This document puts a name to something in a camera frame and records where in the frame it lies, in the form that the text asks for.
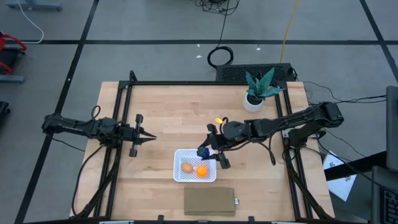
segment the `white cable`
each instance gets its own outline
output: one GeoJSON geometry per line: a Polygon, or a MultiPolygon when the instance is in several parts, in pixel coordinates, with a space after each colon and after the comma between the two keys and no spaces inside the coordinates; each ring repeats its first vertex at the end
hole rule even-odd
{"type": "Polygon", "coordinates": [[[19,9],[21,9],[21,12],[23,13],[23,15],[25,16],[25,18],[33,25],[35,26],[41,33],[42,33],[42,38],[37,41],[37,42],[23,42],[24,44],[39,44],[43,41],[44,38],[44,32],[42,31],[42,29],[40,29],[40,27],[38,27],[34,22],[32,22],[24,13],[24,10],[22,9],[21,3],[19,2],[19,0],[17,0],[18,5],[19,5],[19,9]]]}

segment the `white paper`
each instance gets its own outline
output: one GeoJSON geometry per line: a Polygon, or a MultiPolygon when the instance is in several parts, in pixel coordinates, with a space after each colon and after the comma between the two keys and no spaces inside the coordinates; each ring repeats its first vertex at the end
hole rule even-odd
{"type": "MultiPolygon", "coordinates": [[[[338,166],[343,164],[343,162],[337,159],[333,155],[327,155],[325,160],[323,161],[323,169],[328,169],[334,166],[338,166]]],[[[347,201],[349,192],[353,187],[356,175],[351,175],[348,177],[331,180],[328,181],[328,189],[331,193],[342,199],[343,201],[347,201]]]]}

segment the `white flower pot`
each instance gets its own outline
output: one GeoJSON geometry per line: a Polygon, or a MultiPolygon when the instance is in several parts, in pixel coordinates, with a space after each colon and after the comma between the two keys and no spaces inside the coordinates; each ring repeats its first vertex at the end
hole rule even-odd
{"type": "Polygon", "coordinates": [[[261,100],[261,103],[258,105],[251,104],[250,102],[248,102],[248,93],[246,93],[246,96],[243,99],[244,109],[246,109],[248,112],[259,111],[262,108],[263,103],[264,103],[264,100],[261,100]]]}

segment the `wooden table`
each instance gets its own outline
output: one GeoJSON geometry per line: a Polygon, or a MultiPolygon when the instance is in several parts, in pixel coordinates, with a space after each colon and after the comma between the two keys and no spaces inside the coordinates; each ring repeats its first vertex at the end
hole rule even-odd
{"type": "MultiPolygon", "coordinates": [[[[117,82],[102,83],[98,98],[98,105],[102,108],[99,118],[112,117],[117,86],[117,82]]],[[[157,140],[139,146],[135,158],[128,156],[132,143],[123,143],[111,218],[156,220],[158,215],[164,215],[165,220],[247,221],[248,216],[254,216],[256,221],[293,221],[279,133],[275,134],[272,141],[272,151],[278,160],[276,166],[272,166],[269,154],[263,147],[248,144],[241,150],[226,153],[231,168],[223,170],[218,164],[217,179],[213,183],[178,183],[173,180],[174,152],[177,149],[196,149],[206,138],[206,125],[215,123],[215,118],[227,116],[230,121],[277,118],[274,98],[268,98],[257,113],[247,112],[243,108],[246,89],[246,86],[133,86],[127,122],[134,125],[136,114],[142,114],[142,127],[155,134],[157,140]],[[232,187],[235,197],[239,199],[234,217],[184,215],[185,187],[221,186],[232,187]]],[[[293,112],[304,110],[308,105],[303,84],[288,83],[288,89],[293,112]]],[[[286,115],[283,93],[280,95],[286,115]]],[[[308,146],[318,150],[314,140],[308,140],[308,146]]],[[[97,148],[98,141],[89,140],[85,159],[97,148]]],[[[104,152],[102,149],[97,153],[81,174],[75,202],[78,212],[98,188],[104,152]]],[[[325,211],[334,216],[320,156],[308,149],[302,149],[301,153],[309,191],[325,211]]],[[[297,193],[304,217],[302,194],[298,187],[297,193]]],[[[104,213],[107,197],[106,192],[101,213],[104,213]]]]}

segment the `green leaves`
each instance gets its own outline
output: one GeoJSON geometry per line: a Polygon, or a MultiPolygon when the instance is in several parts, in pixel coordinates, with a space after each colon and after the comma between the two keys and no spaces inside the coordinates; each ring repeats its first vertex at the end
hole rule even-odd
{"type": "Polygon", "coordinates": [[[251,89],[251,90],[255,90],[256,89],[256,84],[254,83],[250,73],[247,72],[247,71],[246,71],[246,81],[247,81],[247,83],[249,85],[249,89],[251,89]]]}
{"type": "Polygon", "coordinates": [[[282,89],[280,88],[269,88],[272,78],[274,77],[275,68],[272,68],[267,72],[261,80],[256,78],[254,82],[251,74],[246,72],[246,81],[248,82],[249,89],[247,90],[248,95],[254,96],[257,99],[265,99],[267,97],[278,95],[282,89]]]}

